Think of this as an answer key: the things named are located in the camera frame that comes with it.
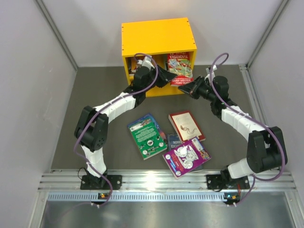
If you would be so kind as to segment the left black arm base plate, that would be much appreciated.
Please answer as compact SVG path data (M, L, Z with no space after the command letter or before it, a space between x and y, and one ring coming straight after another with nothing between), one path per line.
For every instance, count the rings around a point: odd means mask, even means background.
M113 190L119 190L122 185L122 175L107 175ZM110 190L109 183L102 177L98 178L91 174L83 175L81 178L81 190Z

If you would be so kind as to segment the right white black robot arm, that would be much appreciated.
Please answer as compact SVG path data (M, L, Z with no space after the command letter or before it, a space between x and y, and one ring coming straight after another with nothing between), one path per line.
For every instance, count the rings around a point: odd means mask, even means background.
M194 99L210 101L212 113L230 125L247 141L246 157L228 165L221 171L221 181L226 188L233 188L239 179L274 168L284 169L288 158L282 130L268 127L243 112L228 94L228 80L224 76L198 77L178 89Z

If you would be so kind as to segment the Roald Dahl Charlie book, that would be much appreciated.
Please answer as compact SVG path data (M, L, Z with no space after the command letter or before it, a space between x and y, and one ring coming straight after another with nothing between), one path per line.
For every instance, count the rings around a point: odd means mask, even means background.
M128 58L128 73L134 75L138 67L138 61L134 57Z

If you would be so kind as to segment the red 13-Storey Treehouse book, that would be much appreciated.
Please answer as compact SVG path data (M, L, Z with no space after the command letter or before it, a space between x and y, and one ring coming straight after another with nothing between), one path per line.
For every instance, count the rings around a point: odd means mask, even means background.
M189 52L168 53L168 71L177 76L171 80L171 86L181 86L193 82L193 73Z

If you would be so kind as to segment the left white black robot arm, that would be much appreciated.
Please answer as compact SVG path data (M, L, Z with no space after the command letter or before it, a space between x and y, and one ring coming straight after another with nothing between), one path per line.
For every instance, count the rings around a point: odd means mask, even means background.
M101 189L107 184L107 168L104 163L103 145L107 139L109 123L121 114L139 106L151 88L162 88L177 74L160 66L137 68L133 81L116 98L99 106L83 108L74 136L76 145L81 145L87 163L86 175L88 184Z

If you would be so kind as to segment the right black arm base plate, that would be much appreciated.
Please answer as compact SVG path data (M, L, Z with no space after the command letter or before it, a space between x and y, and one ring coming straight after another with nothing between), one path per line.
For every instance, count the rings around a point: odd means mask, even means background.
M221 174L208 174L206 175L207 189L215 192L221 190L237 190L240 187L241 190L250 189L248 177L242 177L238 179L225 179Z

